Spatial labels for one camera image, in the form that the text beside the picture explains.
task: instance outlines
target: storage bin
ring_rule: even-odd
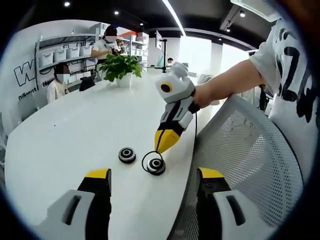
[[[88,77],[91,76],[91,72],[90,71],[86,71],[86,72],[83,73],[83,76],[88,78]]]
[[[43,54],[39,59],[40,67],[52,64],[54,62],[54,53],[53,51]]]
[[[70,47],[66,50],[66,58],[74,59],[79,57],[80,48],[79,47]]]
[[[82,46],[80,47],[80,56],[90,56],[92,46]]]
[[[59,49],[54,51],[53,54],[53,61],[56,62],[60,62],[60,61],[64,61],[66,60],[66,49]]]
[[[84,74],[83,73],[78,73],[76,76],[76,80],[79,81],[81,80],[83,77],[84,77]]]
[[[70,78],[69,78],[69,80],[68,80],[68,83],[65,83],[65,84],[72,84],[72,83],[74,83],[75,81],[77,81],[77,77],[76,77],[76,75],[72,75],[72,76],[70,76]]]

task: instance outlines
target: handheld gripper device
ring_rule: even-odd
[[[194,102],[195,85],[188,76],[188,68],[180,62],[175,62],[170,70],[155,83],[166,102],[160,126],[154,137],[154,150],[160,154],[180,139],[192,121],[193,114],[200,110]]]

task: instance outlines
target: hand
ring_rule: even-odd
[[[212,102],[210,87],[206,83],[197,85],[193,98],[201,109],[205,108]]]

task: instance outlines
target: white pot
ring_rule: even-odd
[[[122,79],[116,78],[116,85],[119,88],[130,88],[132,74],[132,72],[129,72]]]

